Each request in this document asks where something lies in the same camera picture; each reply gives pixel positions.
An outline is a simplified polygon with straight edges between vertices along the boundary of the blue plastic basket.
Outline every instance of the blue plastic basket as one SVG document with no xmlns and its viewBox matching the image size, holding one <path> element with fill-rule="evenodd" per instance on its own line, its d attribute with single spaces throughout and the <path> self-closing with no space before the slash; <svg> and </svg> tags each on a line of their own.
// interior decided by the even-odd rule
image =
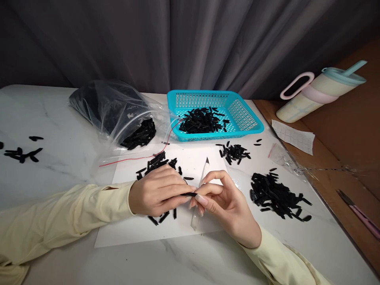
<svg viewBox="0 0 380 285">
<path fill-rule="evenodd" d="M 218 113 L 225 116 L 217 116 L 221 121 L 230 120 L 226 125 L 227 132 L 223 129 L 215 133 L 187 134 L 179 130 L 179 125 L 173 129 L 173 133 L 179 141 L 203 141 L 210 139 L 239 138 L 248 134 L 264 131 L 262 122 L 257 118 L 251 108 L 244 102 L 239 94 L 232 91 L 209 90 L 172 90 L 167 94 L 169 109 L 178 117 L 183 118 L 187 111 L 194 108 L 218 108 Z"/>
</svg>

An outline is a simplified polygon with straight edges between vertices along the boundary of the white paper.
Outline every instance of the white paper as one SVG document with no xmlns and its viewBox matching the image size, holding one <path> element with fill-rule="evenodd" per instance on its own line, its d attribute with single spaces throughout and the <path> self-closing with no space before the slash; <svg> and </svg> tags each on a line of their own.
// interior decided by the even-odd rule
<svg viewBox="0 0 380 285">
<path fill-rule="evenodd" d="M 299 148 L 307 154 L 313 155 L 315 134 L 293 129 L 283 123 L 272 120 L 272 127 L 280 139 Z"/>
<path fill-rule="evenodd" d="M 176 167 L 181 166 L 183 177 L 194 178 L 194 180 L 188 180 L 187 183 L 198 187 L 206 157 L 209 158 L 210 171 L 227 171 L 224 158 L 220 157 L 219 149 L 214 144 L 170 144 L 166 147 L 165 152 L 167 159 L 177 158 Z M 147 161 L 151 159 L 127 160 L 118 163 L 112 183 L 135 180 L 137 175 L 135 172 L 146 167 Z M 221 184 L 219 180 L 212 180 L 211 182 Z M 197 231 L 194 231 L 190 226 L 191 218 L 192 209 L 188 209 L 188 203 L 177 208 L 177 219 L 173 219 L 173 211 L 170 211 L 169 216 L 158 226 L 155 226 L 147 216 L 137 215 L 101 227 L 98 231 L 95 247 L 152 241 L 222 230 L 220 224 L 207 212 L 199 220 Z"/>
</svg>

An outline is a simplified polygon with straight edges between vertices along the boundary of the hand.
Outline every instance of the hand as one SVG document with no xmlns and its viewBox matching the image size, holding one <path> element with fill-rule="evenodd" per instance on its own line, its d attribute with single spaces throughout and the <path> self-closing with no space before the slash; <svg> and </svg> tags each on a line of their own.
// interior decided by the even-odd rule
<svg viewBox="0 0 380 285">
<path fill-rule="evenodd" d="M 136 181 L 129 192 L 129 207 L 134 214 L 159 217 L 186 203 L 191 197 L 178 196 L 193 192 L 179 173 L 165 164 Z"/>
<path fill-rule="evenodd" d="M 220 179 L 223 186 L 208 183 Z M 226 232 L 237 242 L 253 249 L 261 244 L 261 229 L 248 207 L 247 201 L 224 170 L 211 171 L 201 181 L 203 184 L 195 191 L 196 200 L 191 200 L 190 208 L 198 202 L 201 216 L 205 209 L 214 215 Z"/>
</svg>

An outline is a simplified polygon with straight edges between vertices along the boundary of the red string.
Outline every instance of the red string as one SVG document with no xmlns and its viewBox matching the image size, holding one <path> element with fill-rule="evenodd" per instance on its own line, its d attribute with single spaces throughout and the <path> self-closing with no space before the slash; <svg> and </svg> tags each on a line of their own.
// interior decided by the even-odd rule
<svg viewBox="0 0 380 285">
<path fill-rule="evenodd" d="M 176 125 L 178 125 L 181 121 L 183 121 L 183 119 L 179 120 L 178 123 L 176 123 L 174 125 L 174 127 L 170 130 L 170 133 L 169 133 L 169 136 L 167 138 L 167 141 L 166 141 L 166 145 L 163 147 L 163 149 L 157 153 L 157 154 L 160 154 L 161 152 L 163 152 L 167 146 L 167 143 L 169 142 L 169 138 L 170 138 L 170 134 L 171 132 L 173 131 L 173 129 L 175 128 Z M 150 157 L 153 157 L 153 156 L 156 156 L 157 154 L 154 154 L 154 155 L 151 155 L 151 156 L 146 156 L 146 157 L 143 157 L 143 158 L 150 158 Z M 121 162 L 121 161 L 125 161 L 125 160 L 137 160 L 137 159 L 141 159 L 141 158 L 127 158 L 127 159 L 124 159 L 124 160 L 118 160 L 118 161 L 114 161 L 114 162 L 110 162 L 110 163 L 107 163 L 107 164 L 103 164 L 103 165 L 99 165 L 99 167 L 102 167 L 102 166 L 107 166 L 107 165 L 110 165 L 110 164 L 114 164 L 114 163 L 118 163 L 118 162 Z"/>
</svg>

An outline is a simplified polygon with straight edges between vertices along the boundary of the wall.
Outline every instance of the wall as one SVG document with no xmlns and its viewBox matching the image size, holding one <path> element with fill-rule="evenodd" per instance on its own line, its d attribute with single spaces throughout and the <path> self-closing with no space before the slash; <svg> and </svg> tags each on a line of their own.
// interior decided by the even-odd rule
<svg viewBox="0 0 380 285">
<path fill-rule="evenodd" d="M 302 119 L 323 144 L 380 199 L 380 38 L 334 65 L 347 69 L 368 63 L 356 74 L 367 82 Z"/>
</svg>

